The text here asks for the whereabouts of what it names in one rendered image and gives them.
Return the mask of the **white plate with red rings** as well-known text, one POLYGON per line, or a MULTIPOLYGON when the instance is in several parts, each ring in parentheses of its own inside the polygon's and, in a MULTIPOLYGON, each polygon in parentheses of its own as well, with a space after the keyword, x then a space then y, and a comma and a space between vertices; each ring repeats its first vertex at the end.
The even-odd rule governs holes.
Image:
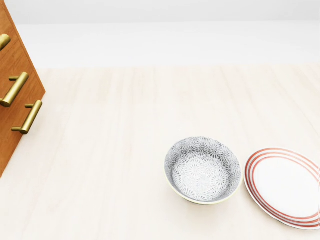
POLYGON ((269 216, 293 228, 320 230, 320 165, 291 149, 254 152, 243 167, 245 186, 269 216))

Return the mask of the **grey floral patterned bowl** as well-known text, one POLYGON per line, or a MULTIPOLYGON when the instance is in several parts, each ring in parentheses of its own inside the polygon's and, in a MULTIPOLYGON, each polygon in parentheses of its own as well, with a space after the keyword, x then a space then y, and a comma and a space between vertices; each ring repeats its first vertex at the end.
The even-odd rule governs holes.
POLYGON ((166 179, 185 200, 214 205, 239 189, 243 173, 235 154, 218 140, 188 137, 175 143, 164 160, 166 179))

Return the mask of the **wooden cabinet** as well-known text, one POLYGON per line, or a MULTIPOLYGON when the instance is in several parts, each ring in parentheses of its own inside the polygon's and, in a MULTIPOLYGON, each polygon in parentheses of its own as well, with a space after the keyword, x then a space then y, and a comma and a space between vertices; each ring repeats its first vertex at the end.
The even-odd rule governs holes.
POLYGON ((5 0, 0 0, 0 177, 29 132, 45 92, 5 0))

